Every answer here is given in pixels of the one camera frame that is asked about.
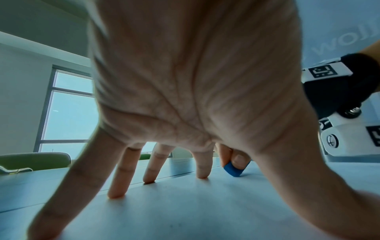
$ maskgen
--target mounting bolt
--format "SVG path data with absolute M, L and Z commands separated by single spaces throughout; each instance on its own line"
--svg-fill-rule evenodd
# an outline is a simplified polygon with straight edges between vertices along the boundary
M 337 148 L 339 146 L 338 138 L 334 134 L 330 134 L 327 136 L 327 144 L 330 147 Z

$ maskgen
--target fingernail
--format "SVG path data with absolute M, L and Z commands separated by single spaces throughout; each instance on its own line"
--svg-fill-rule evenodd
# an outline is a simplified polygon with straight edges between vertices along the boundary
M 243 170 L 245 169 L 245 167 L 247 166 L 247 160 L 245 159 L 245 157 L 241 156 L 241 155 L 236 155 L 234 159 L 231 160 L 234 167 L 236 167 L 237 169 L 240 169 L 240 170 Z

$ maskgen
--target blue fingertip cap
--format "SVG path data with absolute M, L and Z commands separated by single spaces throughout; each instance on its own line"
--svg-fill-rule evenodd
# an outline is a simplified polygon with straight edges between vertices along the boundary
M 245 169 L 237 169 L 232 165 L 232 162 L 229 162 L 226 166 L 224 166 L 224 170 L 233 177 L 239 177 Z

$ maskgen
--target green chair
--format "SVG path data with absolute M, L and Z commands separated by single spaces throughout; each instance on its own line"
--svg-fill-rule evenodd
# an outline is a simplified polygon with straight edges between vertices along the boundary
M 140 155 L 140 159 L 139 160 L 148 160 L 150 159 L 150 154 L 147 154 L 147 153 L 143 153 Z
M 21 153 L 0 156 L 0 166 L 11 171 L 8 173 L 24 169 L 38 171 L 66 168 L 70 163 L 71 159 L 67 153 Z

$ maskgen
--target window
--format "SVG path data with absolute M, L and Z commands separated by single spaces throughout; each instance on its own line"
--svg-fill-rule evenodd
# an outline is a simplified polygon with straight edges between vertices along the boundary
M 75 160 L 98 121 L 91 77 L 54 68 L 34 151 L 63 152 Z M 154 145 L 154 142 L 146 143 L 142 152 L 151 153 Z

